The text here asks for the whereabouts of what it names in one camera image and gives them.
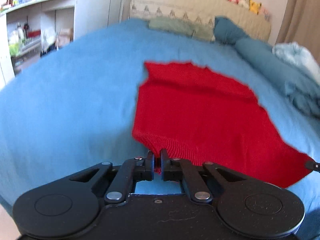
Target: blue bed sheet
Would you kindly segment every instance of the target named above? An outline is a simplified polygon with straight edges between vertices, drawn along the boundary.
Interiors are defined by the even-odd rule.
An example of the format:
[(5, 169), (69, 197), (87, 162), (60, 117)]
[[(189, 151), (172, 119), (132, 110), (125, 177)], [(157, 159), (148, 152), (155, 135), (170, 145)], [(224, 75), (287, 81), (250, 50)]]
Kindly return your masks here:
[[(284, 141), (320, 162), (319, 121), (285, 101), (232, 46), (149, 30), (131, 19), (45, 56), (0, 92), (0, 196), (9, 206), (34, 187), (98, 162), (146, 155), (131, 136), (145, 60), (192, 60), (248, 84)], [(142, 183), (137, 190), (165, 193), (166, 185)], [(174, 187), (179, 191), (170, 184), (170, 193)], [(298, 236), (319, 239), (320, 175), (289, 189), (306, 208)]]

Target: black robotic gripper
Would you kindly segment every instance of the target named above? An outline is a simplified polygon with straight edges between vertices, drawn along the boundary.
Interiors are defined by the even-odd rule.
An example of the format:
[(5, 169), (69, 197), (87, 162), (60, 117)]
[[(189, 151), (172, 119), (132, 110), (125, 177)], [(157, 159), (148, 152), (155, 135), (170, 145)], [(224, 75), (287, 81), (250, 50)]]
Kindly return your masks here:
[[(137, 195), (160, 164), (181, 194)], [(13, 206), (20, 239), (220, 240), (296, 239), (305, 215), (290, 191), (212, 162), (137, 157), (121, 166), (99, 163), (30, 190)]]

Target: headboard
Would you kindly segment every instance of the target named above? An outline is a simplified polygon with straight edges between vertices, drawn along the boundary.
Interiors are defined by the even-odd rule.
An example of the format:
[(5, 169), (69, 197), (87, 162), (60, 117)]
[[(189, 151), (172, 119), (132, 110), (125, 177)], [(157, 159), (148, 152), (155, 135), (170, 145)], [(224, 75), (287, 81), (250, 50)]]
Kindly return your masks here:
[(130, 17), (150, 19), (156, 16), (181, 18), (214, 26), (215, 16), (225, 16), (254, 39), (268, 41), (271, 24), (261, 15), (225, 0), (132, 0)]

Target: beige curtain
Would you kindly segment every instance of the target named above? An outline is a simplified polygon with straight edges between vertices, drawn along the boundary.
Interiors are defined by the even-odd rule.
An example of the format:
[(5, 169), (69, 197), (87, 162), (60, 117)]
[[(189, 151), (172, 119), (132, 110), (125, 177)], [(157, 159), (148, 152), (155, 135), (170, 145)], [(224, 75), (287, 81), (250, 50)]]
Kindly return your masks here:
[(296, 41), (320, 64), (320, 0), (288, 0), (277, 43)]

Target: red sweater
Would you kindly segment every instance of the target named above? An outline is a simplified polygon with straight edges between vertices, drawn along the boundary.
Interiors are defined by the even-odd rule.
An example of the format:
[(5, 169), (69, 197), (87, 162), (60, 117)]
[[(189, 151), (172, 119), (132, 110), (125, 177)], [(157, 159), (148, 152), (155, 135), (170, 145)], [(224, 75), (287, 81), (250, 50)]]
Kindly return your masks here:
[(159, 157), (212, 161), (288, 187), (310, 173), (306, 154), (285, 144), (254, 93), (192, 63), (145, 63), (133, 137)]

